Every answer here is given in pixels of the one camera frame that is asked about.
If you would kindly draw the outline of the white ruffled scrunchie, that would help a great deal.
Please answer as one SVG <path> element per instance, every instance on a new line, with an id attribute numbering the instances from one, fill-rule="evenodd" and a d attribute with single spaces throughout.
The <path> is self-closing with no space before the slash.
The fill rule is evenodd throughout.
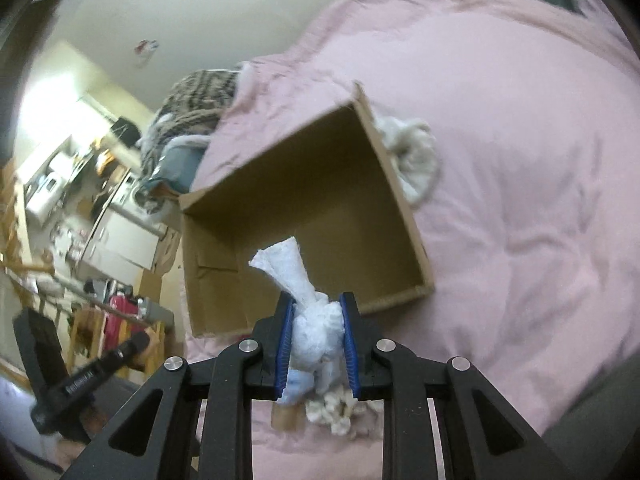
<path id="1" fill-rule="evenodd" d="M 354 438 L 356 423 L 367 413 L 367 404 L 358 401 L 352 390 L 342 385 L 304 402 L 305 415 L 313 425 L 328 427 L 332 436 Z"/>

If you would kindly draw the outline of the wooden chair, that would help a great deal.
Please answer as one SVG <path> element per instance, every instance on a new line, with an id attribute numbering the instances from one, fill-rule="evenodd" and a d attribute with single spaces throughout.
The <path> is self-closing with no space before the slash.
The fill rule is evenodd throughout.
<path id="1" fill-rule="evenodd" d="M 122 368 L 117 376 L 128 378 L 129 373 L 135 370 L 142 373 L 144 378 L 149 378 L 160 367 L 165 357 L 165 323 L 158 321 L 150 328 L 142 328 L 141 325 L 118 318 L 119 326 L 115 332 L 115 338 L 111 339 L 112 345 L 109 347 L 107 345 L 106 324 L 108 321 L 113 321 L 114 318 L 115 315 L 92 307 L 84 307 L 75 312 L 70 328 L 70 342 L 64 354 L 66 370 L 72 372 L 79 365 L 87 364 L 99 356 L 104 356 L 107 350 L 123 344 L 137 332 L 150 333 L 150 342 L 142 351 L 142 355 L 136 356 L 134 362 Z"/>

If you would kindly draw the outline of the open brown cardboard box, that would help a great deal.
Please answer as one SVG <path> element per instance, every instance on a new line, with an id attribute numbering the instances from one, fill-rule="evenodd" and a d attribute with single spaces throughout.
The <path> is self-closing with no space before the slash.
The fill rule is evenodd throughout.
<path id="1" fill-rule="evenodd" d="M 291 237 L 314 288 L 331 297 L 352 292 L 363 313 L 434 289 L 420 231 L 362 90 L 217 184 L 182 196 L 180 207 L 195 336 L 246 334 L 273 314 L 279 289 L 250 259 Z"/>

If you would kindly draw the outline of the white kitchen cabinet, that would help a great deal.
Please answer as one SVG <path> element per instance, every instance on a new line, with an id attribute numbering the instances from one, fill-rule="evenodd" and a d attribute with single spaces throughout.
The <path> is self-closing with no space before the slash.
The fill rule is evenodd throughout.
<path id="1" fill-rule="evenodd" d="M 108 207 L 89 233 L 75 274 L 81 281 L 106 278 L 133 285 L 143 270 L 152 269 L 161 239 Z"/>

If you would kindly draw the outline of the blue fur-trimmed jacket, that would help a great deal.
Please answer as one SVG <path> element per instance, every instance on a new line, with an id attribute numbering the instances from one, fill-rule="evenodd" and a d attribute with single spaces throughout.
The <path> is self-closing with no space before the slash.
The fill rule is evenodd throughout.
<path id="1" fill-rule="evenodd" d="M 163 146 L 150 136 L 140 139 L 142 196 L 146 200 L 178 200 L 189 193 L 209 142 L 209 134 L 179 134 Z"/>

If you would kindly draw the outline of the cream fluffy cloth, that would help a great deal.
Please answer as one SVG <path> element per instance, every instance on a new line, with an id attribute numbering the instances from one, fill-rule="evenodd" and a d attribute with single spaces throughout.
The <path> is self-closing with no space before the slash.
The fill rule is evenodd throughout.
<path id="1" fill-rule="evenodd" d="M 436 140 L 431 128 L 419 118 L 376 116 L 381 136 L 407 202 L 417 207 L 431 195 L 440 170 Z"/>

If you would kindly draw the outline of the pink bed duvet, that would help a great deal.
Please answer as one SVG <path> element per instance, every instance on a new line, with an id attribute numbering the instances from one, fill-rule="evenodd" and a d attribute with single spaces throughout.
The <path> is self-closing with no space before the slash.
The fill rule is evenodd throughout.
<path id="1" fill-rule="evenodd" d="M 440 170 L 409 204 L 431 295 L 370 313 L 464 356 L 577 479 L 639 474 L 639 59 L 540 0 L 342 0 L 254 58 L 192 184 L 348 103 L 419 118 Z"/>

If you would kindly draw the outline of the patterned knit blanket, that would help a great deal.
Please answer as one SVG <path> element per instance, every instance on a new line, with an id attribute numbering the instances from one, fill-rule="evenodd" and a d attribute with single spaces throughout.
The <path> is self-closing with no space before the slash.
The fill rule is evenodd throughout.
<path id="1" fill-rule="evenodd" d="M 239 76 L 239 70 L 196 70 L 171 87 L 138 142 L 145 177 L 152 174 L 172 139 L 216 129 L 233 102 Z"/>

